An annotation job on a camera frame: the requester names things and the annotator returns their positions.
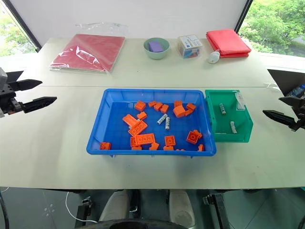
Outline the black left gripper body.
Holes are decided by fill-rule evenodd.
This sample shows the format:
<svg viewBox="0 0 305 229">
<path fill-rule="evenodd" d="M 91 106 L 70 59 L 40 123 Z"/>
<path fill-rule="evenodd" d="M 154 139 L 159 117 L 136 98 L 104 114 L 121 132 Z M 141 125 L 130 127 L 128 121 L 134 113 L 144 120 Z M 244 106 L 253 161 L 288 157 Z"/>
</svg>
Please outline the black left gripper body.
<svg viewBox="0 0 305 229">
<path fill-rule="evenodd" d="M 0 115 L 14 114 L 23 110 L 20 102 L 15 99 L 15 91 L 20 91 L 19 82 L 5 83 L 0 90 Z"/>
</svg>

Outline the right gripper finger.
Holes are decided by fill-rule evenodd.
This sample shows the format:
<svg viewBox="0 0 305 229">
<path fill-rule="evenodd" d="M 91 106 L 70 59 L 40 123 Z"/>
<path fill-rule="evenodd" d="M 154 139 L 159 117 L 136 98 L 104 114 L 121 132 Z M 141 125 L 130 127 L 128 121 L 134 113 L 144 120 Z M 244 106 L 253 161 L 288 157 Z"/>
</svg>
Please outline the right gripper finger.
<svg viewBox="0 0 305 229">
<path fill-rule="evenodd" d="M 295 122 L 294 118 L 286 116 L 285 114 L 275 111 L 275 110 L 263 110 L 263 113 L 269 117 L 270 119 L 284 124 L 286 126 L 288 126 L 289 128 L 296 128 L 297 127 L 297 123 Z"/>
<path fill-rule="evenodd" d="M 280 97 L 280 101 L 283 103 L 294 107 L 294 108 L 300 108 L 301 107 L 301 98 L 296 97 L 296 96 L 285 96 L 285 97 Z"/>
</svg>

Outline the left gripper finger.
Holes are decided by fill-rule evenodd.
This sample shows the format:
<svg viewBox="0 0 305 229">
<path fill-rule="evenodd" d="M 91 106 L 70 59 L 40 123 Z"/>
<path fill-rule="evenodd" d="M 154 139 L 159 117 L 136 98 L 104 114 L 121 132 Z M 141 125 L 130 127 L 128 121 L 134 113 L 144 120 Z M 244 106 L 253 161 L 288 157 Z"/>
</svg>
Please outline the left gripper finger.
<svg viewBox="0 0 305 229">
<path fill-rule="evenodd" d="M 34 99 L 31 102 L 22 104 L 22 109 L 24 113 L 33 112 L 44 107 L 51 105 L 53 102 L 57 100 L 57 97 L 45 96 L 38 99 Z"/>
<path fill-rule="evenodd" d="M 42 81 L 26 79 L 26 80 L 17 81 L 16 84 L 17 84 L 16 91 L 25 91 L 25 90 L 30 90 L 42 84 Z"/>
</svg>

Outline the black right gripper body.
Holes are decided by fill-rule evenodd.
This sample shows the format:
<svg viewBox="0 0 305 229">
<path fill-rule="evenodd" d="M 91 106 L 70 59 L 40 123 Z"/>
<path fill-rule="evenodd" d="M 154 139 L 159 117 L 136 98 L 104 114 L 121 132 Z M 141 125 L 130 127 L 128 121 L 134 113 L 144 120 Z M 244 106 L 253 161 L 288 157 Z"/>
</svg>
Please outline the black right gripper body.
<svg viewBox="0 0 305 229">
<path fill-rule="evenodd" d="M 298 117 L 297 127 L 294 127 L 292 131 L 296 132 L 299 128 L 305 128 L 305 99 L 296 96 L 290 96 L 292 99 L 292 110 Z"/>
</svg>

